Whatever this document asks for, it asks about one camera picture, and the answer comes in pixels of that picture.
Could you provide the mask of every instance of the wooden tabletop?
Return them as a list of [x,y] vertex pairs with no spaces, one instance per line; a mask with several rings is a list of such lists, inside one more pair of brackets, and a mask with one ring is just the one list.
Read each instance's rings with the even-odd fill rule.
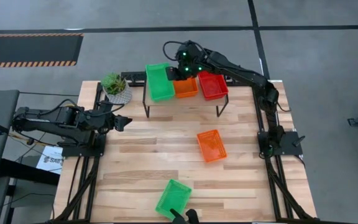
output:
[[[96,81],[83,82],[80,106],[93,107],[96,85]],[[283,83],[274,85],[280,92],[279,103],[288,109]],[[132,92],[132,101],[116,114],[133,118],[133,122],[124,132],[108,133],[91,222],[169,222],[154,209],[170,179],[193,189],[186,210],[194,208],[202,222],[275,219],[265,163],[258,157],[259,129],[251,88],[229,87],[229,104],[220,118],[210,106],[162,106],[154,108],[148,119],[142,105],[143,88],[134,87]],[[286,130],[294,128],[290,113],[279,111],[279,118]],[[211,129],[219,130],[227,158],[206,164],[196,135]],[[56,214],[66,206],[76,160],[71,157],[63,163]],[[282,160],[289,191],[306,212],[316,216],[305,168],[294,156],[282,156]],[[279,190],[278,197],[285,217]],[[83,199],[80,217],[85,205]]]
[[146,85],[145,104],[146,106],[223,106],[225,104],[224,98],[216,100],[205,100],[203,91],[200,86],[200,81],[196,78],[198,93],[194,97],[176,98],[170,100],[162,100],[155,102],[150,97],[149,85]]

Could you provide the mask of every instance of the hazard stripe tape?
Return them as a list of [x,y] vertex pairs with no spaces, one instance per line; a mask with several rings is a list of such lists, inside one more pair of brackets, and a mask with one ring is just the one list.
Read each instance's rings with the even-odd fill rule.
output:
[[0,37],[59,37],[59,36],[84,36],[84,34],[70,33],[70,34],[0,34]]
[[76,61],[57,61],[57,62],[0,62],[0,68],[14,67],[53,67],[53,66],[74,66]]

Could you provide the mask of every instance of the succulent plant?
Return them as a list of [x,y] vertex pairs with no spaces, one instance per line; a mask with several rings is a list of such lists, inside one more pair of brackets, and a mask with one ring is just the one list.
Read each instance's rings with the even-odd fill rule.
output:
[[102,80],[101,84],[108,94],[116,95],[125,90],[126,81],[120,75],[110,73],[106,75]]

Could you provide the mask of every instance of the black floor mat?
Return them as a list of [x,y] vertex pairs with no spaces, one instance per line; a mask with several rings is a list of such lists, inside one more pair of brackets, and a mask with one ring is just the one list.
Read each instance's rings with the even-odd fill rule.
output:
[[1,67],[74,66],[84,34],[0,34]]

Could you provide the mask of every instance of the robotic arm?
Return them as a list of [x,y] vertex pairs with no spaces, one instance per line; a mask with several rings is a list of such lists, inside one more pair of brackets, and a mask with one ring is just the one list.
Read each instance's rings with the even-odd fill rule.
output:
[[[168,57],[165,46],[169,43],[180,44],[175,59]],[[284,129],[277,123],[276,111],[278,91],[263,75],[231,63],[223,54],[204,49],[200,44],[188,40],[186,42],[168,41],[163,46],[165,56],[178,62],[178,67],[168,67],[169,80],[186,80],[194,78],[200,71],[222,74],[234,80],[245,83],[255,90],[261,110],[265,111],[268,121],[266,145],[273,150],[280,147],[280,141],[285,134]]]
[[[61,106],[69,101],[72,105]],[[14,131],[43,131],[64,137],[58,145],[63,156],[100,156],[104,151],[106,134],[115,129],[123,131],[132,119],[113,114],[108,101],[98,102],[98,109],[85,110],[71,100],[64,100],[52,110],[19,108],[12,122]]]

